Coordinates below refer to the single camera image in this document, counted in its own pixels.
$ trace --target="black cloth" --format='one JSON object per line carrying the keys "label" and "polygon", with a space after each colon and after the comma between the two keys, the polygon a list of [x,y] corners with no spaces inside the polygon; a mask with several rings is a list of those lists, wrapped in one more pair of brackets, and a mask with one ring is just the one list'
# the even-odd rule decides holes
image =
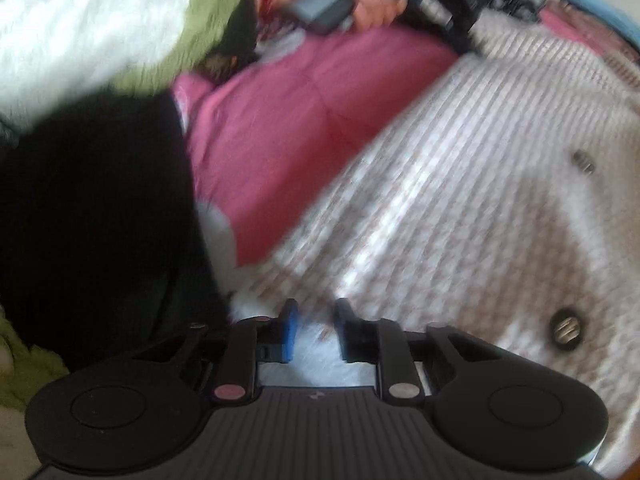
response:
{"label": "black cloth", "polygon": [[70,368],[191,320],[226,322],[168,91],[85,98],[6,154],[0,304],[25,343]]}
{"label": "black cloth", "polygon": [[255,0],[240,0],[229,17],[220,42],[196,67],[205,77],[220,85],[255,62],[258,17]]}

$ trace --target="blue fabric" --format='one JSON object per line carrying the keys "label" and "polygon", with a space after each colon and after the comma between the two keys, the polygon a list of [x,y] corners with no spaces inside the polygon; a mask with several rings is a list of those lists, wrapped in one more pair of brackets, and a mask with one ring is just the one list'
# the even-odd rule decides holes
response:
{"label": "blue fabric", "polygon": [[603,0],[566,0],[574,7],[599,18],[640,51],[640,27],[624,12]]}

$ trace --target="blanket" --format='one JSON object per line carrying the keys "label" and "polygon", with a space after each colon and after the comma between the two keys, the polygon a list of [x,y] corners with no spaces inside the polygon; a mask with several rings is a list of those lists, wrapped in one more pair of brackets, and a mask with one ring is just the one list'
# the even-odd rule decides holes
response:
{"label": "blanket", "polygon": [[239,0],[0,0],[0,115],[24,132],[110,85],[153,94],[223,37]]}
{"label": "blanket", "polygon": [[[406,330],[455,325],[593,388],[610,416],[602,469],[640,408],[638,98],[541,27],[484,13],[476,34],[486,59],[461,58],[342,172],[251,273],[244,294],[264,303],[236,315],[294,297],[314,327],[289,377],[263,370],[266,383],[331,377],[335,298]],[[593,174],[572,163],[577,150]],[[548,323],[568,304],[588,326],[563,353]]]}

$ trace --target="pink fabric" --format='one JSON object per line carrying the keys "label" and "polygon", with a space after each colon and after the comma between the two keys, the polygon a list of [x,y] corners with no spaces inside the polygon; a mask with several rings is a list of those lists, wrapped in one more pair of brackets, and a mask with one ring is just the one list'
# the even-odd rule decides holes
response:
{"label": "pink fabric", "polygon": [[543,10],[543,21],[552,30],[558,30],[562,37],[565,37],[565,31],[571,36],[577,35],[578,39],[574,41],[587,45],[599,56],[619,52],[631,62],[640,58],[636,50],[605,23],[564,1],[549,0]]}
{"label": "pink fabric", "polygon": [[379,28],[309,37],[221,88],[174,87],[191,115],[196,198],[228,217],[238,265],[263,259],[321,189],[458,57],[425,34]]}
{"label": "pink fabric", "polygon": [[542,20],[543,25],[545,25],[546,28],[551,30],[551,32],[559,38],[584,44],[594,50],[599,56],[604,54],[597,45],[588,41],[588,39],[585,38],[577,28],[570,23],[567,23],[549,8],[545,7],[540,11],[540,19]]}

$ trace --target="white ribbed fabric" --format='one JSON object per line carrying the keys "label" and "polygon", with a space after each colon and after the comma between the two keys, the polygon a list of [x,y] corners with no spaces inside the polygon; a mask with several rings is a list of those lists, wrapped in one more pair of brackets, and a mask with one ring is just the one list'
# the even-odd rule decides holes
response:
{"label": "white ribbed fabric", "polygon": [[[381,133],[250,288],[296,298],[309,323],[341,296],[408,330],[448,322],[573,376],[609,409],[604,465],[639,408],[640,116],[586,47],[494,14],[478,34],[487,58]],[[562,353],[547,328],[568,304],[588,326]]]}
{"label": "white ribbed fabric", "polygon": [[619,52],[607,52],[602,59],[633,91],[640,91],[640,68]]}

